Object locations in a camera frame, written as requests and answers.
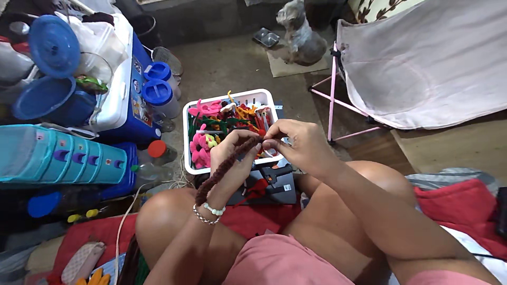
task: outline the pink shorts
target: pink shorts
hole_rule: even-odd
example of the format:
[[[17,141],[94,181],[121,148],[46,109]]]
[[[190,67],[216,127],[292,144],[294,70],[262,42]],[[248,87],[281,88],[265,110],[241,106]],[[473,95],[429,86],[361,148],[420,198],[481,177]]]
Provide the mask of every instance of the pink shorts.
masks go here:
[[[249,240],[222,284],[354,285],[329,262],[302,246],[292,236],[279,234],[267,234]],[[487,285],[476,278],[446,270],[421,272],[407,285],[421,284]]]

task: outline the white basket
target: white basket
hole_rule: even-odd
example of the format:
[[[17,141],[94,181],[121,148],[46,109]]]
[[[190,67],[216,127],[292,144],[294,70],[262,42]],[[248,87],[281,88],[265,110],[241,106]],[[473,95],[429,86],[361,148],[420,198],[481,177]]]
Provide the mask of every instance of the white basket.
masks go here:
[[[234,98],[234,101],[238,105],[244,103],[247,106],[251,106],[252,104],[254,104],[254,101],[255,101],[255,105],[257,105],[257,106],[260,106],[260,104],[267,105],[271,109],[270,110],[270,112],[271,112],[270,117],[272,120],[271,123],[274,123],[278,120],[278,116],[275,111],[275,104],[273,103],[273,97],[271,96],[271,93],[266,89],[256,89],[256,90],[252,90],[252,91],[231,94],[231,97]],[[209,99],[202,99],[201,103],[209,103],[209,102],[213,102],[215,100],[226,100],[226,99],[229,99],[229,97],[227,95],[220,96],[220,97],[213,97],[213,98],[209,98]],[[193,174],[193,175],[209,173],[211,171],[210,168],[194,169],[190,165],[190,162],[192,160],[191,159],[192,155],[190,153],[190,145],[189,145],[190,142],[189,142],[188,109],[192,108],[192,107],[196,107],[196,106],[197,106],[197,101],[192,101],[192,102],[189,102],[188,104],[186,104],[185,107],[183,107],[183,131],[184,131],[183,139],[184,139],[184,144],[185,144],[185,150],[184,150],[185,169],[190,174]],[[282,158],[283,158],[283,156],[281,154],[279,154],[275,157],[260,158],[260,159],[255,160],[255,164],[275,162],[275,161],[281,160]]]

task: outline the blue bucket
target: blue bucket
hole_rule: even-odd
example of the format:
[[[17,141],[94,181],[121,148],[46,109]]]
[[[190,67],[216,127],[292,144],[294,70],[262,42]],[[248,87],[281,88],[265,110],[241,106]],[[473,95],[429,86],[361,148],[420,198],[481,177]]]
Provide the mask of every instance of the blue bucket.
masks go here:
[[[74,78],[46,76],[23,88],[12,113],[20,120],[44,118],[63,127],[76,127],[86,123],[96,104],[95,96],[77,87]]]

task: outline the small dog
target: small dog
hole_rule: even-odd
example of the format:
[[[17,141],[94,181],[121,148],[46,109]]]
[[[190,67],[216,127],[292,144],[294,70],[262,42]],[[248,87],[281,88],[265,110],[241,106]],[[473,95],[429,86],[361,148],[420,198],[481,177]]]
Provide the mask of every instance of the small dog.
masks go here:
[[[285,40],[288,43],[289,58],[286,63],[312,65],[318,62],[328,48],[328,43],[308,24],[304,0],[292,0],[285,4],[276,21],[287,30]]]

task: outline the human hand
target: human hand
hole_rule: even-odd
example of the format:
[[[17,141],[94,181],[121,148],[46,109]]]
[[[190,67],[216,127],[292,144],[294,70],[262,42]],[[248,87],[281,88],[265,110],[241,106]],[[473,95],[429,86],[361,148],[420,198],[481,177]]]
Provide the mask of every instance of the human hand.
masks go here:
[[[257,136],[259,135],[249,130],[233,130],[218,146],[211,148],[211,175],[213,175],[224,160],[234,153],[238,146],[249,138]],[[245,154],[241,162],[234,162],[234,165],[225,173],[222,180],[208,193],[207,199],[210,206],[217,209],[222,208],[227,203],[234,191],[236,191],[250,175],[252,163],[260,149],[261,144],[258,144]]]
[[[282,142],[283,137],[291,138],[292,146]],[[326,175],[338,160],[317,124],[280,119],[269,128],[264,139],[264,149],[276,149],[313,177]]]

